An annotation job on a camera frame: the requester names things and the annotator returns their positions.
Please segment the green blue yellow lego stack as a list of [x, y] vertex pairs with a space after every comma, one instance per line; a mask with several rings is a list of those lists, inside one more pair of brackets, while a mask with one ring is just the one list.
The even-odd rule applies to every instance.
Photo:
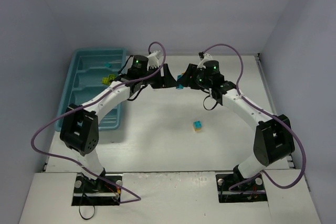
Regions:
[[176, 81], [177, 81], [176, 89], [178, 90], [184, 89], [183, 85], [180, 83], [180, 79], [182, 78], [182, 76], [183, 76], [183, 73], [179, 74], [176, 78]]

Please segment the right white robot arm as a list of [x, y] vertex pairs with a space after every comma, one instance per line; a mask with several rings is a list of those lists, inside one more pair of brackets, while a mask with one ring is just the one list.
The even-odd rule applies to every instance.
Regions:
[[249, 179], [295, 150], [293, 137], [283, 126], [290, 127], [289, 119], [285, 115], [273, 119], [250, 106], [238, 94], [236, 85], [220, 73], [218, 61], [207, 61], [202, 67], [189, 64], [177, 82], [208, 91], [216, 103], [233, 111], [255, 131], [252, 154], [234, 167], [235, 179]]

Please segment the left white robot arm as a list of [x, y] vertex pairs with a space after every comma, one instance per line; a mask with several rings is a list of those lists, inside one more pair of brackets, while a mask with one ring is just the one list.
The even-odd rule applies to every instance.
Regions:
[[151, 52], [147, 56], [134, 55], [127, 72], [118, 75], [105, 90], [82, 105], [68, 105], [60, 139], [76, 153], [75, 163], [81, 167], [84, 177], [96, 180], [105, 176], [96, 147], [99, 141], [99, 124], [112, 109], [138, 94], [146, 86], [160, 89], [177, 85], [167, 64], [159, 61], [163, 56], [161, 51]]

